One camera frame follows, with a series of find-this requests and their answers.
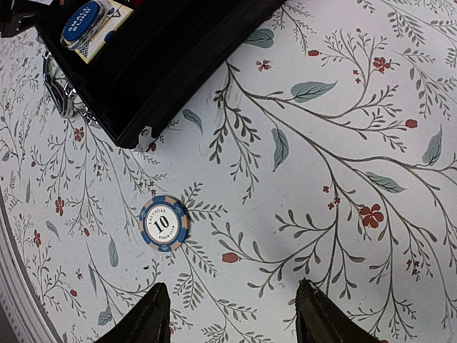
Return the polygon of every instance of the black case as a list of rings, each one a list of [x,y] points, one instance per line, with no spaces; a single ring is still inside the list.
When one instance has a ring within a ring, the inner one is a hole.
[[[120,147],[153,138],[282,0],[144,0],[86,64],[60,44],[75,1],[36,28],[69,83]],[[52,6],[58,7],[56,1]]]

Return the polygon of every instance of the black tray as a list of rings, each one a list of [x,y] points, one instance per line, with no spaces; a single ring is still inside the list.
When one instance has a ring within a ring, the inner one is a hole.
[[[68,18],[84,3],[75,1],[36,28],[100,126],[117,146],[133,149],[147,126],[147,138],[157,138],[283,1],[144,0],[90,64],[59,42]]]

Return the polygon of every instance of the floral pattern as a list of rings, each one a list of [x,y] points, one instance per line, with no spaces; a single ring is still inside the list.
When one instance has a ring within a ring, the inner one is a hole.
[[[0,41],[0,187],[63,341],[95,342],[165,282],[175,342],[295,342],[307,277],[382,342],[451,342],[456,17],[451,0],[287,1],[147,154],[56,115],[32,31]],[[192,223],[168,254],[137,226],[156,194]]]

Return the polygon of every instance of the small red flower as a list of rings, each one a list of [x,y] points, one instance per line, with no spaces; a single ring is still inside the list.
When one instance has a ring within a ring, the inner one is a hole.
[[[321,54],[321,52],[319,50],[308,51],[308,56],[311,56],[311,57],[319,56],[320,54]]]
[[[80,129],[74,130],[74,140],[75,141],[82,141],[84,138],[84,128],[81,127]]]
[[[260,66],[258,68],[259,71],[263,71],[263,70],[270,70],[271,69],[271,66],[269,65],[271,61],[269,61],[268,59],[264,59],[263,62],[260,62],[260,61],[257,61],[256,62],[256,65],[257,66]]]
[[[34,235],[35,235],[35,237],[34,237],[34,243],[36,244],[36,247],[39,248],[40,245],[41,245],[41,235],[40,235],[40,233],[38,233],[36,230],[35,230],[35,232],[34,232]]]
[[[235,263],[240,260],[240,256],[235,254],[234,252],[227,252],[222,255],[222,262],[225,263]]]
[[[417,127],[417,120],[408,119],[405,123],[406,127],[410,129],[415,129]]]
[[[64,206],[65,201],[61,197],[58,197],[56,200],[56,213],[59,213],[60,217],[64,215]]]
[[[386,63],[386,59],[383,58],[383,57],[381,57],[381,58],[380,57],[375,57],[373,65],[379,70],[379,72],[381,74],[384,74],[384,70],[385,69],[390,69],[391,68],[391,64],[390,63]]]
[[[367,206],[360,210],[360,214],[365,216],[363,218],[363,225],[367,227],[368,225],[371,226],[373,229],[377,229],[379,223],[384,220],[384,215],[379,211],[381,206],[375,204],[371,207],[371,209]]]

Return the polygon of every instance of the floral tablecloth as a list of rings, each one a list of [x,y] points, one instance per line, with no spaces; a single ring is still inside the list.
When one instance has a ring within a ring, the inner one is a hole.
[[[33,30],[0,47],[0,185],[64,342],[155,282],[174,342],[295,342],[303,277],[379,339],[454,342],[454,1],[286,2],[148,154],[59,118]],[[137,225],[156,194],[193,222],[170,254]]]

